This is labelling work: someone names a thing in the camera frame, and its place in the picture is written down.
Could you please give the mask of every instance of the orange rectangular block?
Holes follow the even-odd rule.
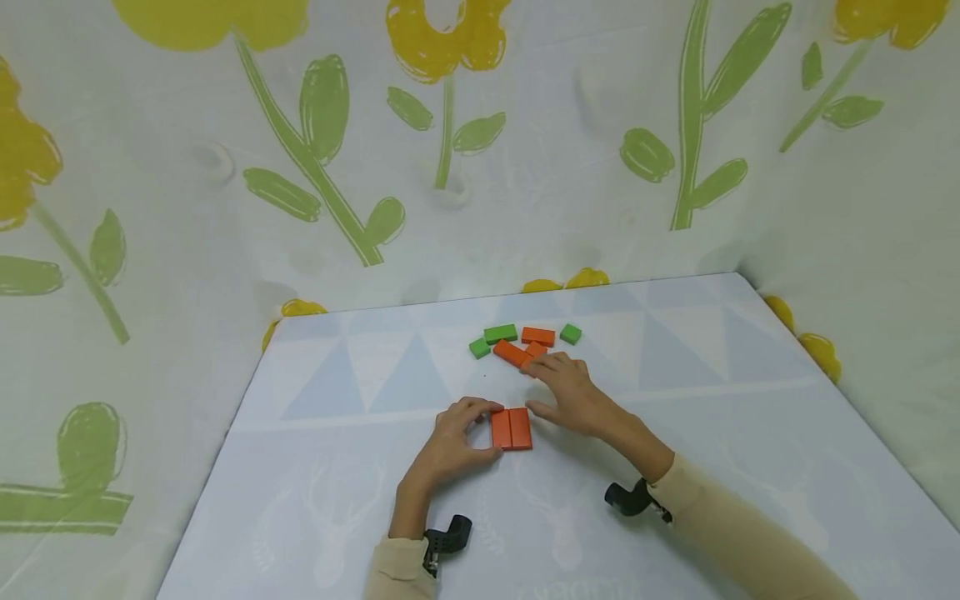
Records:
[[[497,342],[496,346],[493,347],[493,353],[518,369],[530,358],[530,354],[506,340]]]
[[[490,444],[509,450],[514,446],[513,436],[510,433],[509,411],[490,413]]]
[[[511,450],[531,450],[534,447],[534,441],[530,437],[530,415],[526,408],[511,408],[506,412],[510,413],[510,435],[513,444]]]
[[[550,329],[537,329],[536,327],[523,327],[523,332],[520,334],[520,342],[523,342],[524,344],[537,342],[541,346],[546,346],[547,348],[552,348],[556,339],[556,331],[551,331]]]
[[[530,354],[534,358],[537,358],[541,354],[546,354],[546,348],[538,344],[537,342],[531,342],[527,348],[524,349],[524,352]]]

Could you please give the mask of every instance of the black clip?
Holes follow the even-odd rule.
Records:
[[[611,483],[607,488],[607,493],[604,494],[603,499],[604,502],[613,506],[617,511],[620,512],[621,515],[624,516],[637,516],[645,511],[648,506],[653,504],[664,523],[673,522],[673,515],[663,508],[652,495],[650,495],[650,491],[647,490],[647,481],[645,479],[640,479],[637,481],[632,492],[627,492],[620,486],[620,484]]]
[[[423,555],[423,568],[433,575],[434,579],[440,570],[440,555],[453,554],[466,548],[472,527],[473,521],[463,515],[454,515],[445,532],[427,529],[423,534],[427,541],[426,554]]]

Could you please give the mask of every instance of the green block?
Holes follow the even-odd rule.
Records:
[[[490,346],[487,345],[487,340],[484,338],[477,338],[470,342],[470,351],[473,352],[474,358],[479,359],[490,354]]]
[[[487,344],[493,346],[500,340],[513,342],[519,336],[516,335],[516,325],[510,323],[484,329],[483,337],[487,340]]]
[[[571,324],[566,324],[560,332],[560,339],[573,346],[580,341],[580,336],[583,334],[584,332],[577,327],[574,327]]]

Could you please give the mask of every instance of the yellow flower print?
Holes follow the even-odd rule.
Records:
[[[913,50],[947,16],[949,0],[837,0],[833,31],[841,43],[890,32],[891,45]]]
[[[18,228],[36,201],[34,183],[48,185],[62,168],[48,131],[20,111],[20,84],[0,58],[0,231]]]
[[[533,281],[527,281],[523,284],[523,289],[520,290],[520,294],[532,294],[534,292],[554,292],[556,290],[573,289],[577,287],[591,287],[594,285],[608,285],[610,284],[610,278],[607,277],[607,274],[599,269],[591,269],[586,267],[581,269],[577,275],[570,278],[570,281],[564,286],[561,283],[557,283],[551,279],[534,279]]]
[[[840,374],[843,372],[843,365],[837,360],[833,342],[815,333],[804,333],[797,339],[800,340],[800,344],[804,347],[806,353],[813,358],[813,362],[817,363],[817,366],[827,374],[830,381],[838,383]]]
[[[400,66],[410,77],[435,84],[458,63],[471,71],[489,71],[503,59],[507,37],[500,14],[510,0],[464,0],[457,24],[442,32],[426,19],[424,0],[390,0],[387,33]]]
[[[326,309],[320,306],[316,302],[308,302],[306,300],[301,300],[299,298],[294,298],[288,301],[280,308],[280,315],[282,317],[305,317],[306,315],[323,315],[326,314]],[[271,338],[274,337],[274,330],[276,330],[277,324],[279,324],[281,319],[276,319],[270,326],[267,327],[267,332],[263,335],[263,342],[260,345],[260,351],[266,352],[267,346],[270,344]]]
[[[774,311],[777,318],[780,319],[786,328],[794,333],[793,311],[782,298],[778,296],[766,296],[763,300]],[[810,355],[813,362],[817,363],[821,371],[827,374],[830,381],[837,383],[840,381],[840,373],[843,372],[843,364],[837,360],[836,351],[833,348],[833,342],[822,335],[816,333],[803,333],[797,337],[806,353]]]
[[[112,0],[120,18],[146,41],[179,52],[212,48],[233,30],[257,52],[306,31],[309,0]]]

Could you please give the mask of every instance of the child's hand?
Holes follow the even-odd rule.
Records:
[[[542,354],[530,362],[526,372],[545,383],[557,399],[557,406],[531,400],[527,408],[560,427],[602,437],[623,412],[590,381],[587,363],[571,360],[566,352]]]
[[[477,449],[470,446],[467,430],[488,413],[503,406],[483,398],[465,396],[437,415],[433,434],[417,455],[407,476],[408,482],[431,492],[451,477],[496,461],[503,451],[498,447]]]

